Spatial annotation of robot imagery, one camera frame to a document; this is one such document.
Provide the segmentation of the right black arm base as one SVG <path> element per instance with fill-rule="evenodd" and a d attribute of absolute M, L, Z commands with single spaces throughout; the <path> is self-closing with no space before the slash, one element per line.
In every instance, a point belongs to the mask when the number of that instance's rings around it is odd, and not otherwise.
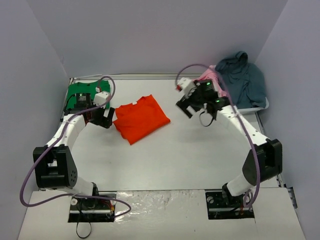
<path fill-rule="evenodd" d="M 205 191 L 207 216 L 209 220 L 254 219 L 252 208 L 243 206 L 243 197 L 237 196 L 227 203 L 221 190 Z"/>

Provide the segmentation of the green folded t-shirt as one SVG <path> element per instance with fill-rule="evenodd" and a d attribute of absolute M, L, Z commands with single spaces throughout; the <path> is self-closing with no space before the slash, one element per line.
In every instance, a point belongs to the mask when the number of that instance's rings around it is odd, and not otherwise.
<path fill-rule="evenodd" d="M 76 97 L 71 97 L 72 95 L 75 95 L 77 93 L 90 93 L 91 100 L 94 100 L 95 94 L 96 94 L 96 87 L 98 85 L 98 81 L 94 82 L 76 82 L 71 84 L 68 87 L 67 91 L 67 97 L 66 100 L 69 98 L 69 102 L 67 104 L 67 109 L 72 109 L 74 108 L 74 105 L 76 104 Z M 111 87 L 110 87 L 110 82 L 107 80 L 102 80 L 100 82 L 99 87 L 101 88 L 101 91 L 106 91 L 109 93 L 111 92 Z"/>

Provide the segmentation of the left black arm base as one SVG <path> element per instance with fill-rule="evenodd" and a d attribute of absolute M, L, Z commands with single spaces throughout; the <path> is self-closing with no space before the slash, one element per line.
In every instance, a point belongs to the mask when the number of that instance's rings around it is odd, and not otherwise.
<path fill-rule="evenodd" d="M 113 223 L 115 200 L 72 197 L 69 206 L 69 223 Z"/>

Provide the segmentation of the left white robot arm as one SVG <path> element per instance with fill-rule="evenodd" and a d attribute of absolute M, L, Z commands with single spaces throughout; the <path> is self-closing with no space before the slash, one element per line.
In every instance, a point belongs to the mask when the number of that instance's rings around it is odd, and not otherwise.
<path fill-rule="evenodd" d="M 110 128 L 115 109 L 111 107 L 105 115 L 111 99 L 107 91 L 98 92 L 94 97 L 90 93 L 76 93 L 74 97 L 74 106 L 64 110 L 62 122 L 52 139 L 45 146 L 33 150 L 36 184 L 40 189 L 84 195 L 82 203 L 89 209 L 95 209 L 101 203 L 98 187 L 79 176 L 72 148 L 88 123 Z"/>

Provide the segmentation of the orange t-shirt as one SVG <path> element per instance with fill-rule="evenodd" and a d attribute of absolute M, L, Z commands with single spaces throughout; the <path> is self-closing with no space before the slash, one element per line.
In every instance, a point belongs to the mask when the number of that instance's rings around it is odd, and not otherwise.
<path fill-rule="evenodd" d="M 171 122 L 153 95 L 142 96 L 136 103 L 121 105 L 115 109 L 115 114 L 113 124 L 130 145 Z"/>

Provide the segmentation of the white plastic basket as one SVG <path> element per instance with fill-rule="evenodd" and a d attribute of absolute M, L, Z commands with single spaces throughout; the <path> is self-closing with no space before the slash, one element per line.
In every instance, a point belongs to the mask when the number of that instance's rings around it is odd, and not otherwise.
<path fill-rule="evenodd" d="M 258 111 L 261 111 L 261 110 L 266 110 L 270 103 L 268 101 L 268 98 L 266 97 L 265 98 L 265 107 L 251 107 L 251 108 L 242 108 L 242 109 L 238 109 L 238 111 L 242 114 L 242 115 L 248 115 L 248 114 L 254 114 Z"/>

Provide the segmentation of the blue-grey t-shirt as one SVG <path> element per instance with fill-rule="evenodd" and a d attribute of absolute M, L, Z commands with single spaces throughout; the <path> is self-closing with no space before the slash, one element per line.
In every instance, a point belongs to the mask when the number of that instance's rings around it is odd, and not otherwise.
<path fill-rule="evenodd" d="M 239 51 L 215 66 L 238 109 L 265 108 L 266 87 L 262 71 L 249 62 L 248 54 Z"/>

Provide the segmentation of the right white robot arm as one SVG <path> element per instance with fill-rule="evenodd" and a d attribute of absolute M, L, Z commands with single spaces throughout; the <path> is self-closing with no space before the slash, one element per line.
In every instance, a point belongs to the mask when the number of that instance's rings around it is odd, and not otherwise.
<path fill-rule="evenodd" d="M 220 122 L 241 143 L 250 146 L 240 174 L 222 186 L 222 202 L 229 207 L 239 202 L 252 188 L 283 171 L 283 148 L 277 139 L 269 139 L 252 126 L 230 103 L 227 96 L 220 96 L 213 81 L 192 80 L 183 77 L 176 82 L 176 89 L 183 93 L 176 103 L 189 118 L 195 112 L 208 113 L 213 121 Z"/>

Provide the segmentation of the pink t-shirt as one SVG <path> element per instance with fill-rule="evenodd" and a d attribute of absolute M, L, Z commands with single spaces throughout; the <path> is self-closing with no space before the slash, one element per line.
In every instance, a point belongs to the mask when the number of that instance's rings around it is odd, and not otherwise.
<path fill-rule="evenodd" d="M 212 70 L 210 70 L 209 68 L 200 75 L 200 77 L 196 78 L 196 80 L 198 81 L 203 81 L 203 80 L 212 80 L 213 83 L 213 88 L 216 92 L 218 92 L 218 96 L 219 97 L 226 97 L 227 93 L 221 88 L 219 80 L 221 79 L 220 75 L 215 71 L 215 66 L 214 65 L 210 65 L 209 66 Z"/>

